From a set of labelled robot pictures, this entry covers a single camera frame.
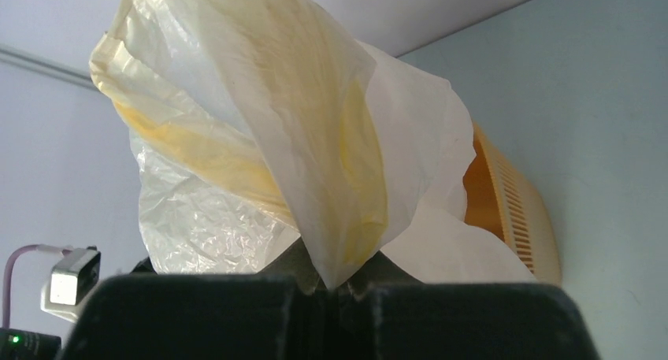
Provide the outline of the translucent white yellow trash bag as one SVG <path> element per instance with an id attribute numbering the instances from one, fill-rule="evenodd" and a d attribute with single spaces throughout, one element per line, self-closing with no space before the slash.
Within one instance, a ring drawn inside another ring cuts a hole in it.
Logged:
<path id="1" fill-rule="evenodd" d="M 121 0 L 90 70 L 159 154 L 293 227 L 328 288 L 383 249 L 430 284 L 533 281 L 462 218 L 473 123 L 450 83 L 313 0 Z"/>

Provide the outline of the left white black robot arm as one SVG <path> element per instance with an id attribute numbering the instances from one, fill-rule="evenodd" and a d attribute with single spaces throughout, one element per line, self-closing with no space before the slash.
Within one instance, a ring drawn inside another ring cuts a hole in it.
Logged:
<path id="1" fill-rule="evenodd" d="M 60 349 L 60 336 L 1 328 L 1 360 L 53 360 Z"/>

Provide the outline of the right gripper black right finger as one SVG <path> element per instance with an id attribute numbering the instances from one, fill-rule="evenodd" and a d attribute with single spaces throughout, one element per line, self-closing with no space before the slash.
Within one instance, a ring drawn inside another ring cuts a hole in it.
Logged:
<path id="1" fill-rule="evenodd" d="M 337 302 L 338 359 L 599 357 L 574 301 L 550 284 L 427 284 L 376 254 Z"/>

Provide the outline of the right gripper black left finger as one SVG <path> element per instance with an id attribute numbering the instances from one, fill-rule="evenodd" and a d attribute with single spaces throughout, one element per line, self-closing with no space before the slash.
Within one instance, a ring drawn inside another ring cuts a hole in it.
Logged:
<path id="1" fill-rule="evenodd" d="M 62 359 L 327 359 L 327 293 L 301 240 L 255 274 L 103 281 Z"/>

